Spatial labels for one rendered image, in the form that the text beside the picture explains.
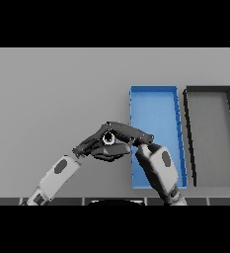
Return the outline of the blue bin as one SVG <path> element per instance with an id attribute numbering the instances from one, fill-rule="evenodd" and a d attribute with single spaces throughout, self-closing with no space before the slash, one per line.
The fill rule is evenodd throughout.
<path id="1" fill-rule="evenodd" d="M 188 185 L 180 99 L 176 85 L 131 85 L 130 125 L 154 135 L 154 142 L 171 152 L 178 187 Z"/>

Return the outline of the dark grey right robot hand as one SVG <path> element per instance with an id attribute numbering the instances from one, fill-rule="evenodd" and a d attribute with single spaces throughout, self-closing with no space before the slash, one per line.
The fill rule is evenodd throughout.
<path id="1" fill-rule="evenodd" d="M 111 132 L 116 139 L 125 143 L 130 143 L 138 147 L 140 144 L 151 144 L 154 141 L 154 135 L 149 134 L 139 128 L 131 125 L 107 122 L 108 131 Z"/>

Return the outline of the dark grey bin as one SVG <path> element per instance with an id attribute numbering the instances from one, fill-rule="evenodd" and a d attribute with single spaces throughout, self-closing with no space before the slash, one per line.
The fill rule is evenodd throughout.
<path id="1" fill-rule="evenodd" d="M 195 187 L 230 187 L 230 86 L 188 86 L 184 92 Z"/>

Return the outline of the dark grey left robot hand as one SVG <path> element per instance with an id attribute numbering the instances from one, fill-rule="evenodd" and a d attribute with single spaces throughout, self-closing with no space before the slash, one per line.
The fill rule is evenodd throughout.
<path id="1" fill-rule="evenodd" d="M 96 159 L 108 162 L 120 159 L 123 155 L 130 153 L 130 146 L 127 143 L 105 144 L 103 137 L 107 132 L 111 132 L 111 128 L 102 125 L 96 133 L 74 147 L 72 152 L 78 159 L 92 155 Z"/>

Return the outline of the blue pipe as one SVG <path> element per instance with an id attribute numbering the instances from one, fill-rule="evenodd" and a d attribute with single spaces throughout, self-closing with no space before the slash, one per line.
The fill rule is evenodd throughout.
<path id="1" fill-rule="evenodd" d="M 112 132 L 107 131 L 103 135 L 103 143 L 104 145 L 108 145 L 108 146 L 116 144 L 115 135 Z"/>

